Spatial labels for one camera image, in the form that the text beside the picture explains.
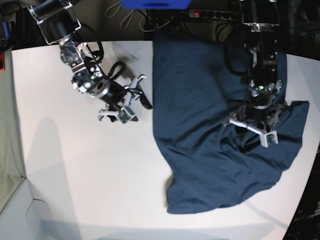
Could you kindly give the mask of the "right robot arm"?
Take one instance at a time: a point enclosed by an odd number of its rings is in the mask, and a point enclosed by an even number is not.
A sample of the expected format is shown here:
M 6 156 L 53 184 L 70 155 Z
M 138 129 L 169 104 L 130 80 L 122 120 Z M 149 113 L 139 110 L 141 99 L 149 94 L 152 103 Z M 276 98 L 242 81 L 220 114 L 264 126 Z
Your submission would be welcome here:
M 141 105 L 153 108 L 140 83 L 146 76 L 134 77 L 130 84 L 121 85 L 116 80 L 126 71 L 123 61 L 116 61 L 108 73 L 104 73 L 101 62 L 105 52 L 98 39 L 98 50 L 93 51 L 87 42 L 77 33 L 86 28 L 94 30 L 70 15 L 73 3 L 69 0 L 44 0 L 34 5 L 27 5 L 31 16 L 39 26 L 40 32 L 48 45 L 57 44 L 61 61 L 72 70 L 72 87 L 79 93 L 104 102 L 105 107 L 98 112 L 98 120 L 108 117 L 111 122 L 126 124 L 139 119 L 131 109 L 132 100 L 139 100 Z

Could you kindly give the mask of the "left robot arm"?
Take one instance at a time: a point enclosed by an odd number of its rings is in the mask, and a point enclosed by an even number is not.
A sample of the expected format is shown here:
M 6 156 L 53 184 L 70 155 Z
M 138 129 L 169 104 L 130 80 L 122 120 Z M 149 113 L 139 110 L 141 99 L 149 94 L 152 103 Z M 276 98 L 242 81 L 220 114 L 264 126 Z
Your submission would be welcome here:
M 240 0 L 236 27 L 223 44 L 224 64 L 246 86 L 239 106 L 230 114 L 228 124 L 251 131 L 259 136 L 261 146 L 278 144 L 276 125 L 285 102 L 277 102 L 283 83 L 277 62 L 276 28 L 280 15 L 275 0 Z M 235 70 L 230 61 L 229 47 L 235 38 L 243 40 L 248 54 L 246 70 Z

